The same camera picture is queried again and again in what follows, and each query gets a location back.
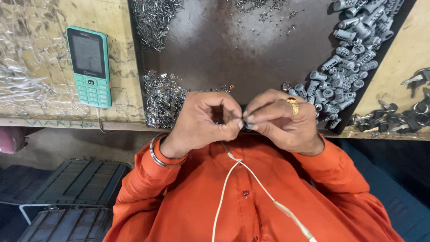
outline phone screen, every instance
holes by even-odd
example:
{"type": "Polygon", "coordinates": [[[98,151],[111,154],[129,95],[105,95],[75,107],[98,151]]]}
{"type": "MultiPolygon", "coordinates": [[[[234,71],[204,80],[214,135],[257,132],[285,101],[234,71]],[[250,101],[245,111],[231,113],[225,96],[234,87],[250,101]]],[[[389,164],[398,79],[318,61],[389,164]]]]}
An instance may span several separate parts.
{"type": "Polygon", "coordinates": [[[98,40],[73,35],[76,67],[102,73],[100,43],[98,40]]]}

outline teal feature phone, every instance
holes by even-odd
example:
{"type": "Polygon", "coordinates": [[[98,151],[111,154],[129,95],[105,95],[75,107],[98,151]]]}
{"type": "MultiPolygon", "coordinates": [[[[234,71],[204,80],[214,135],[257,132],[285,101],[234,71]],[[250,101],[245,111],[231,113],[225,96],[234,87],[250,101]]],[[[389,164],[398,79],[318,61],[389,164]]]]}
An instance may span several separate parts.
{"type": "Polygon", "coordinates": [[[66,35],[79,101],[110,108],[108,38],[103,33],[75,26],[68,26],[66,35]]]}

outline wrist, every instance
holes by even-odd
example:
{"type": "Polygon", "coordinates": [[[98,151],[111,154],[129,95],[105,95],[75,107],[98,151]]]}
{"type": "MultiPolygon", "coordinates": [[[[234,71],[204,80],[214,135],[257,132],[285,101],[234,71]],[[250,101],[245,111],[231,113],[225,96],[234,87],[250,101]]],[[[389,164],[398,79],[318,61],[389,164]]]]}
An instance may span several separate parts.
{"type": "Polygon", "coordinates": [[[310,142],[309,150],[305,152],[300,152],[300,155],[305,156],[317,156],[324,151],[324,141],[320,134],[317,133],[316,137],[310,142]]]}
{"type": "Polygon", "coordinates": [[[180,159],[186,156],[189,150],[183,149],[181,143],[175,139],[174,135],[169,134],[165,139],[161,140],[160,152],[166,158],[180,159]]]}

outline orange shirt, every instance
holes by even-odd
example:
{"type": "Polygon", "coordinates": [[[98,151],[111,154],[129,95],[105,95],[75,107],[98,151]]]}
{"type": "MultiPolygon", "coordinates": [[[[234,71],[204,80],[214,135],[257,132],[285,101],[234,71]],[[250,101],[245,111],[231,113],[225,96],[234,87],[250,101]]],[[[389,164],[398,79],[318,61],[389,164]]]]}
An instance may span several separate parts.
{"type": "MultiPolygon", "coordinates": [[[[402,241],[352,160],[324,142],[324,151],[314,157],[279,150],[261,136],[241,136],[225,145],[318,242],[402,241]],[[308,183],[308,175],[318,190],[308,183]]],[[[159,146],[158,142],[154,146],[155,155],[167,162],[159,146]]],[[[146,145],[136,154],[135,169],[122,181],[113,225],[104,241],[211,241],[222,187],[236,161],[220,142],[192,150],[175,168],[157,165],[148,149],[146,145]]],[[[307,239],[241,165],[228,179],[215,241],[307,239]]]]}

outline metal disc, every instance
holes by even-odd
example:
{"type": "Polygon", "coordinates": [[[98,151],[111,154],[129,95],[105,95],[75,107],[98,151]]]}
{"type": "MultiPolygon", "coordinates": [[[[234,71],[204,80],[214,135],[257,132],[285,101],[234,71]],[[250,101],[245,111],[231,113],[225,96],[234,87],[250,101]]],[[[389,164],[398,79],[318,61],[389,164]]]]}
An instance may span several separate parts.
{"type": "Polygon", "coordinates": [[[282,84],[282,90],[284,90],[284,91],[288,91],[288,90],[290,90],[291,89],[291,83],[289,83],[289,82],[284,82],[283,84],[282,84]]]}

